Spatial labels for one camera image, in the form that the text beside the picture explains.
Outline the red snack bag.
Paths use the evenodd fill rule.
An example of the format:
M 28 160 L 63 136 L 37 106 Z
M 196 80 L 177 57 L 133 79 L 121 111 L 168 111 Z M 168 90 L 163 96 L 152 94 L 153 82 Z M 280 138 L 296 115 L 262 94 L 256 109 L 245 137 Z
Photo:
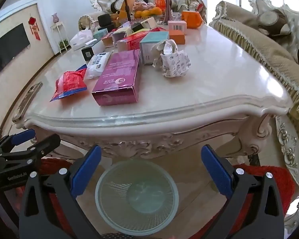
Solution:
M 63 99 L 87 90 L 84 82 L 87 65 L 84 64 L 76 71 L 66 71 L 55 82 L 55 93 L 50 101 Z

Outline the magenta cardboard box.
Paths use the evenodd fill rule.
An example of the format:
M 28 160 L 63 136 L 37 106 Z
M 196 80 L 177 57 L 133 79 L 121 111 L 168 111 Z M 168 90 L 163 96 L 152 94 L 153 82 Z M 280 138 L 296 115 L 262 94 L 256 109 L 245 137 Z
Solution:
M 92 95 L 99 106 L 138 102 L 140 55 L 140 49 L 111 55 L 92 90 Z

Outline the white wet wipes pack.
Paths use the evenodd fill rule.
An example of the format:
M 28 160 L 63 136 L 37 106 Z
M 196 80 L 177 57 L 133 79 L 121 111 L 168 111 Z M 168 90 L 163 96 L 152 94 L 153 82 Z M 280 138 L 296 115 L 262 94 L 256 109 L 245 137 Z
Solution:
M 85 78 L 95 79 L 100 77 L 111 55 L 112 52 L 103 52 L 94 55 L 87 64 Z

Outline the black small box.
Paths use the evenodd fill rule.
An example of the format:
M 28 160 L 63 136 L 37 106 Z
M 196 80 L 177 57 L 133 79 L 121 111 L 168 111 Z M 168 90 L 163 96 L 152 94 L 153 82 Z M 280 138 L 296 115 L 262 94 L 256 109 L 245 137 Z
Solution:
M 81 49 L 81 53 L 86 62 L 90 61 L 94 55 L 103 53 L 104 51 L 105 45 L 102 40 L 95 40 Z

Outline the red long cardboard box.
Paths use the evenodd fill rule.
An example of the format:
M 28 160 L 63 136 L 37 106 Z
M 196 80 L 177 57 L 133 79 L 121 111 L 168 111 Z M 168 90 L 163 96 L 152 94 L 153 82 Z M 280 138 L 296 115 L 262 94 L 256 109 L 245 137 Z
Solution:
M 128 50 L 135 50 L 140 48 L 141 40 L 149 33 L 149 31 L 141 31 L 138 33 L 133 33 L 130 36 L 122 38 L 121 40 L 117 41 L 117 50 L 119 52 L 128 51 Z

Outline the teal cardboard box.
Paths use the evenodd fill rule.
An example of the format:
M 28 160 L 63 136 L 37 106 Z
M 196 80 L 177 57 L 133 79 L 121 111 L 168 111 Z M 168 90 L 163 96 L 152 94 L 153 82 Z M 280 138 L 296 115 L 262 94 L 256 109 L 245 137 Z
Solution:
M 168 31 L 153 31 L 149 32 L 141 41 L 141 58 L 144 65 L 150 65 L 154 61 L 152 48 L 163 40 L 169 39 Z

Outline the printed paper bag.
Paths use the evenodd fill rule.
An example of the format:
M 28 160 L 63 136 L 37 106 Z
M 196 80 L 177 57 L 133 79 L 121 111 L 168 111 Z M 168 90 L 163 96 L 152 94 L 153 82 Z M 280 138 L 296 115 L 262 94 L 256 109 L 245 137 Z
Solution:
M 152 66 L 165 78 L 183 77 L 191 67 L 191 61 L 184 50 L 172 39 L 166 39 L 152 48 L 154 61 Z

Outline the beige carton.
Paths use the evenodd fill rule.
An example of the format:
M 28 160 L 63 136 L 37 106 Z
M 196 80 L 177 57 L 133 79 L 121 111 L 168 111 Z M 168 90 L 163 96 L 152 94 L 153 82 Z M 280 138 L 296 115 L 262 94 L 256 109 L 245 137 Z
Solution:
M 132 32 L 137 32 L 141 29 L 152 29 L 156 27 L 156 20 L 154 17 L 143 20 L 142 22 L 133 23 L 131 26 Z

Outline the orange box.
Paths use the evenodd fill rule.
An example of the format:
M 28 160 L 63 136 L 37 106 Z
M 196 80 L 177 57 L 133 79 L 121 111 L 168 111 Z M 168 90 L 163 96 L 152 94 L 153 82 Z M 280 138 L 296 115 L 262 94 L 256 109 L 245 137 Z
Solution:
M 180 30 L 170 30 L 169 38 L 174 40 L 176 44 L 186 44 L 185 34 Z

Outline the pink barcode box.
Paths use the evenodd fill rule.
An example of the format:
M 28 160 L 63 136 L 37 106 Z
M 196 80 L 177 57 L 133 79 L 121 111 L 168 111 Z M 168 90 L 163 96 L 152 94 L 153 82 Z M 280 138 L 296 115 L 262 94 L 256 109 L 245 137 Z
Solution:
M 169 30 L 179 30 L 182 33 L 187 33 L 187 23 L 185 21 L 168 21 Z

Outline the small teal box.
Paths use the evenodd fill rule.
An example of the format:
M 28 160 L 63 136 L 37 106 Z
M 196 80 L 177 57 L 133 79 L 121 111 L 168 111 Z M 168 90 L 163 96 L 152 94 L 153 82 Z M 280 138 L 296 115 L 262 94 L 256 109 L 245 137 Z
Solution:
M 107 34 L 108 34 L 107 29 L 96 30 L 93 33 L 93 38 L 96 39 L 96 40 L 102 40 Z

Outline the red chinese knot decoration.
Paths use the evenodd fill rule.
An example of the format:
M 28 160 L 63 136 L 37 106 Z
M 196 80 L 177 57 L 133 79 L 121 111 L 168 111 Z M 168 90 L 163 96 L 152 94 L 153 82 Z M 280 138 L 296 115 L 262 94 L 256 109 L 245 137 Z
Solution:
M 30 16 L 28 24 L 30 26 L 31 33 L 35 36 L 36 40 L 41 40 L 39 36 L 39 27 L 36 18 Z

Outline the white tissue pack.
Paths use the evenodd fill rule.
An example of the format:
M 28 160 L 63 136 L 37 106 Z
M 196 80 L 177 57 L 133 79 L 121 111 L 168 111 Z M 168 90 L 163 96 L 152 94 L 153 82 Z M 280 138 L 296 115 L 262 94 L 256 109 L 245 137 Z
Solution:
M 70 40 L 70 46 L 73 50 L 81 49 L 93 38 L 93 32 L 90 29 L 81 30 Z

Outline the beige fringed sofa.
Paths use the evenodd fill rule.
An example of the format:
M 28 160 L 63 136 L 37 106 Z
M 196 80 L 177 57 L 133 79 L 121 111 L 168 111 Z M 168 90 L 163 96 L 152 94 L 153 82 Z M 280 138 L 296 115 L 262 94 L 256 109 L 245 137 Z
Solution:
M 273 131 L 275 160 L 293 177 L 295 194 L 285 219 L 285 235 L 299 228 L 299 12 L 270 0 L 249 0 L 252 11 L 232 3 L 217 4 L 210 26 L 260 62 L 285 87 L 293 106 L 287 116 L 276 117 Z

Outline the oranges in fruit tray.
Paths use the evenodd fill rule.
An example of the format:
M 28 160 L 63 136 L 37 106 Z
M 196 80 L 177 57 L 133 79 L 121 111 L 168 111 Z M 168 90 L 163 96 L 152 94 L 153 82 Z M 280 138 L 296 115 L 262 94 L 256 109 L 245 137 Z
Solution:
M 151 16 L 160 16 L 162 15 L 163 11 L 160 7 L 152 7 L 148 10 L 143 11 L 135 11 L 134 18 L 148 18 Z

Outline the orange ceramic mug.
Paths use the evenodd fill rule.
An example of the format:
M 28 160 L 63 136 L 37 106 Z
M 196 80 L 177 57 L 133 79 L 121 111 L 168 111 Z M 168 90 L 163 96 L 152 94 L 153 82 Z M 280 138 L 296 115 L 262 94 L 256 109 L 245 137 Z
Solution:
M 197 11 L 186 11 L 181 13 L 181 20 L 185 21 L 188 29 L 197 29 L 203 24 L 203 18 Z

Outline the wall mounted black television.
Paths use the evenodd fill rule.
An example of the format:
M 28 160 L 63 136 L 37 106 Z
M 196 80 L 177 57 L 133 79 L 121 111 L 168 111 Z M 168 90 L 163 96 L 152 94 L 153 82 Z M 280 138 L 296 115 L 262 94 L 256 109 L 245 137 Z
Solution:
M 29 46 L 30 42 L 22 23 L 0 37 L 0 72 Z

